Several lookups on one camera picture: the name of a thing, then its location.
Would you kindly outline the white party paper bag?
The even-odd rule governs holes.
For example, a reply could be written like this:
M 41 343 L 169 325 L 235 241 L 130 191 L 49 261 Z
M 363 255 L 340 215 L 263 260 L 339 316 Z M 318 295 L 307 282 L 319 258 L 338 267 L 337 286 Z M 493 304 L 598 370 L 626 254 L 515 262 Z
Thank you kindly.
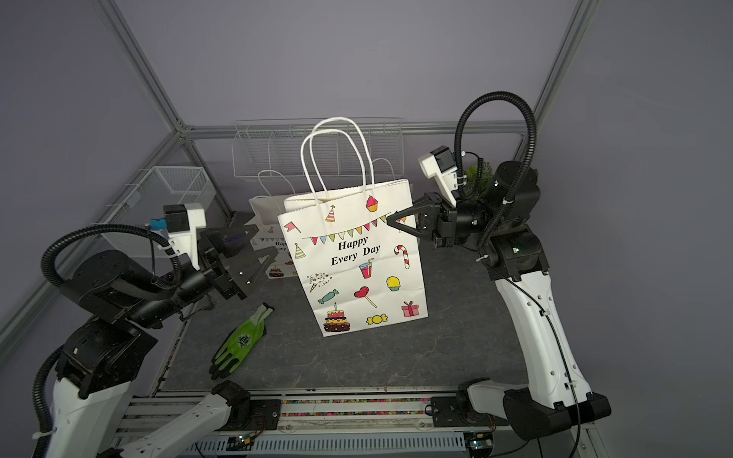
M 311 145 L 326 122 L 304 139 Z M 412 206 L 406 179 L 376 181 L 361 170 L 355 187 L 329 190 L 319 171 L 309 191 L 288 197 L 278 217 L 305 297 L 326 337 L 428 318 L 426 285 L 416 237 L 387 225 L 387 216 Z

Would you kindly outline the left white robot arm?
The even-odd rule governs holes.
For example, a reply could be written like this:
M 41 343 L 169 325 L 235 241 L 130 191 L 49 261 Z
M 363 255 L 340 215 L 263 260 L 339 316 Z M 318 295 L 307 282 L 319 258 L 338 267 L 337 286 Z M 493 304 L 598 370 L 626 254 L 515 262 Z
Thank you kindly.
M 46 280 L 68 300 L 91 313 L 48 357 L 34 378 L 32 403 L 38 419 L 37 457 L 175 457 L 200 438 L 224 429 L 242 429 L 253 442 L 277 425 L 279 409 L 259 406 L 250 393 L 229 380 L 236 357 L 214 361 L 215 387 L 194 408 L 143 438 L 112 447 L 114 419 L 147 354 L 156 345 L 153 331 L 173 315 L 190 318 L 189 306 L 211 292 L 247 297 L 274 261 L 273 247 L 253 250 L 255 228 L 184 227 L 192 250 L 187 263 L 173 240 L 126 224 L 100 224 L 76 230 L 43 254 Z M 172 270 L 158 276 L 118 250 L 99 252 L 74 275 L 63 278 L 55 262 L 70 245 L 102 234 L 143 238 L 161 248 Z

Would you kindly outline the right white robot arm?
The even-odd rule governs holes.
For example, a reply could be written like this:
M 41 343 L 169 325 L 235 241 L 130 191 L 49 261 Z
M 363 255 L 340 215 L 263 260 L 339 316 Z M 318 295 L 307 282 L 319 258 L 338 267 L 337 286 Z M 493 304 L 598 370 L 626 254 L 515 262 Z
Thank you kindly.
M 477 202 L 458 200 L 457 168 L 425 155 L 420 168 L 438 190 L 387 220 L 438 247 L 449 247 L 477 234 L 498 215 L 505 194 L 519 176 L 520 164 L 506 161 L 494 172 L 488 196 Z M 570 349 L 552 291 L 549 263 L 527 221 L 538 203 L 538 173 L 530 169 L 499 225 L 488 239 L 482 263 L 509 310 L 527 370 L 524 385 L 490 379 L 462 385 L 457 412 L 465 422 L 489 415 L 506 420 L 523 440 L 550 436 L 597 421 L 612 412 L 608 398 L 593 391 Z

